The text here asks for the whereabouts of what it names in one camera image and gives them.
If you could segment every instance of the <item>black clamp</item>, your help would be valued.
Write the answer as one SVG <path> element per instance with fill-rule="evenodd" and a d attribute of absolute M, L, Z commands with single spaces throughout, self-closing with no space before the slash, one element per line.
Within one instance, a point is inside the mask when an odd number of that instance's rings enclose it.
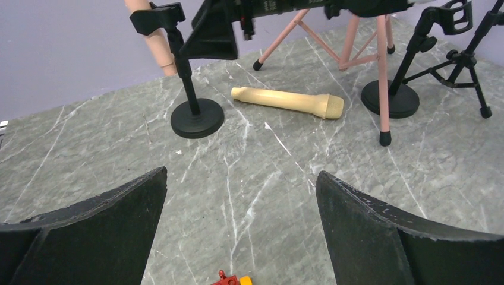
<path fill-rule="evenodd" d="M 185 21 L 180 2 L 163 6 L 151 2 L 150 7 L 152 10 L 138 10 L 130 16 L 131 23 L 139 34 L 148 36 L 159 28 L 174 29 L 177 23 Z"/>
<path fill-rule="evenodd" d="M 462 17 L 455 19 L 455 14 L 462 12 Z M 428 7 L 422 12 L 422 16 L 415 27 L 415 32 L 422 35 L 427 35 L 434 23 L 438 23 L 443 29 L 443 33 L 447 36 L 465 33 L 473 28 L 473 6 L 468 0 L 451 0 L 441 7 Z M 467 23 L 462 28 L 456 26 L 462 23 Z"/>

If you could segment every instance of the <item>black tripod stand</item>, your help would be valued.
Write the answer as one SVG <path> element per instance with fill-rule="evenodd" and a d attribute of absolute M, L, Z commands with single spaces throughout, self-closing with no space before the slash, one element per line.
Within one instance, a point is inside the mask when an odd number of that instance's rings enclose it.
<path fill-rule="evenodd" d="M 224 123 L 224 111 L 210 99 L 197 99 L 191 80 L 192 70 L 189 58 L 181 53 L 184 38 L 177 29 L 179 22 L 185 21 L 180 3 L 156 6 L 150 3 L 152 10 L 136 11 L 130 20 L 138 33 L 148 36 L 163 28 L 168 34 L 170 50 L 175 58 L 178 76 L 184 84 L 187 101 L 180 104 L 172 113 L 171 126 L 174 132 L 183 138 L 203 138 L 216 132 Z"/>
<path fill-rule="evenodd" d="M 452 0 L 442 7 L 428 7 L 423 11 L 421 18 L 415 27 L 415 33 L 409 41 L 407 52 L 401 66 L 399 67 L 394 80 L 389 82 L 389 115 L 391 118 L 406 118 L 412 116 L 418 110 L 420 105 L 418 94 L 413 89 L 406 86 L 406 84 L 426 74 L 432 74 L 432 76 L 434 76 L 441 84 L 450 88 L 476 89 L 476 93 L 481 104 L 480 112 L 482 117 L 486 119 L 492 116 L 492 111 L 490 110 L 490 107 L 486 105 L 481 85 L 474 69 L 474 66 L 477 63 L 477 60 L 474 57 L 474 51 L 483 37 L 487 35 L 493 26 L 504 25 L 503 13 L 499 12 L 499 9 L 503 4 L 504 0 L 497 0 L 493 9 L 485 15 L 485 18 L 478 26 L 478 29 L 476 30 L 475 35 L 466 50 L 461 53 L 458 53 L 456 50 L 451 50 L 446 55 L 448 61 L 405 78 L 415 55 L 418 52 L 429 51 L 436 44 L 437 39 L 435 37 L 427 36 L 434 23 L 438 23 L 446 35 L 465 33 L 473 27 L 472 6 L 471 2 L 468 2 L 467 0 Z M 455 14 L 458 12 L 462 12 L 463 16 L 460 19 L 455 20 Z M 467 23 L 467 25 L 459 29 L 455 27 L 456 25 L 463 23 Z M 455 68 L 448 79 L 443 78 L 437 72 L 437 70 L 452 64 L 455 65 Z M 455 83 L 464 68 L 469 70 L 473 82 Z M 376 114 L 380 113 L 377 82 L 373 81 L 364 87 L 361 99 L 370 111 Z"/>

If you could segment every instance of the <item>round black base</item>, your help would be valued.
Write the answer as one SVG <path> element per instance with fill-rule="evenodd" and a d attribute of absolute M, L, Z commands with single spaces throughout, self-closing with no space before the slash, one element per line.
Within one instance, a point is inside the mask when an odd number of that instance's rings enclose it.
<path fill-rule="evenodd" d="M 174 132 L 183 138 L 204 138 L 216 132 L 224 123 L 224 111 L 215 101 L 198 99 L 200 114 L 193 115 L 189 102 L 180 104 L 172 113 Z"/>
<path fill-rule="evenodd" d="M 388 54 L 393 54 L 395 52 L 395 45 L 393 45 L 391 48 L 387 47 L 387 53 Z"/>
<path fill-rule="evenodd" d="M 254 68 L 255 71 L 259 71 L 261 67 L 263 67 L 263 64 L 260 63 L 259 60 L 256 60 L 256 62 L 254 62 L 254 65 L 252 67 Z"/>
<path fill-rule="evenodd" d="M 367 84 L 361 93 L 361 100 L 369 111 L 380 114 L 380 92 L 378 81 Z M 415 90 L 407 85 L 401 84 L 395 96 L 389 96 L 389 117 L 392 119 L 402 119 L 412 116 L 420 106 L 420 98 Z"/>

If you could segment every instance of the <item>beige cylindrical object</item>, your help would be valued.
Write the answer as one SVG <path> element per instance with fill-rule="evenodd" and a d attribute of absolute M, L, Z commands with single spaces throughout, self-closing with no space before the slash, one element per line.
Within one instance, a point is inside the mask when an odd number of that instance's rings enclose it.
<path fill-rule="evenodd" d="M 151 7 L 147 0 L 124 0 L 124 4 L 132 14 L 137 10 L 150 10 Z M 144 36 L 154 59 L 156 60 L 161 70 L 166 76 L 177 74 L 173 54 L 170 51 L 170 45 L 166 40 L 165 35 L 161 29 L 157 29 L 152 34 Z"/>
<path fill-rule="evenodd" d="M 231 97 L 242 102 L 314 114 L 322 119 L 338 119 L 344 101 L 330 94 L 307 95 L 275 90 L 235 87 Z"/>

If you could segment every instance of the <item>black curved panel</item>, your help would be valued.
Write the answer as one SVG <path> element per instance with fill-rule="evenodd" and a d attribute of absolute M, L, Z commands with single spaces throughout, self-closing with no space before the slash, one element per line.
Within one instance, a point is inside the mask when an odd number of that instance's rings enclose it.
<path fill-rule="evenodd" d="M 338 285 L 504 284 L 504 236 L 415 216 L 327 172 L 316 195 Z"/>
<path fill-rule="evenodd" d="M 68 208 L 0 225 L 0 284 L 140 284 L 166 178 L 161 167 Z"/>

